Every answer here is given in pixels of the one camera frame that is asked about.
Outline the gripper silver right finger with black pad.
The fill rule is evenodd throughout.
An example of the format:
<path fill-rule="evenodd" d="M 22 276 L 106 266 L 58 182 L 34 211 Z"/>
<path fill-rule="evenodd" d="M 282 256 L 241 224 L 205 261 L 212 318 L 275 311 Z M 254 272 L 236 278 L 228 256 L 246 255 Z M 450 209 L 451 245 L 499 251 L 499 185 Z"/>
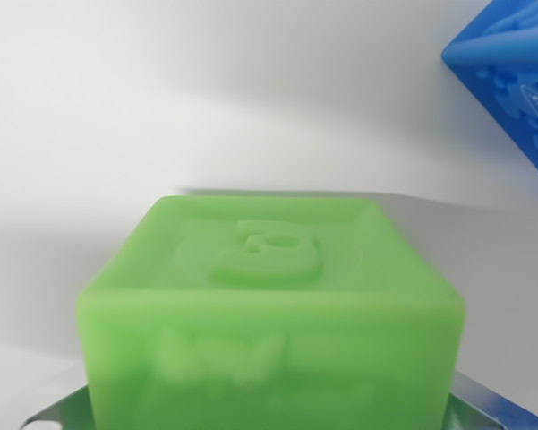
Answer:
<path fill-rule="evenodd" d="M 538 416 L 455 371 L 442 428 L 538 430 Z"/>

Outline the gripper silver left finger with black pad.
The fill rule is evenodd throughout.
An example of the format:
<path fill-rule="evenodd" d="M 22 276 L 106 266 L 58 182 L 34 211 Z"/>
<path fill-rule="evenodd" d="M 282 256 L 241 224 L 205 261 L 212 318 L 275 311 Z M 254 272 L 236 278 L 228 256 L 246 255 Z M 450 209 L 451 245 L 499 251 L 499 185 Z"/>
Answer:
<path fill-rule="evenodd" d="M 94 429 L 89 387 L 49 386 L 21 400 L 18 429 Z"/>

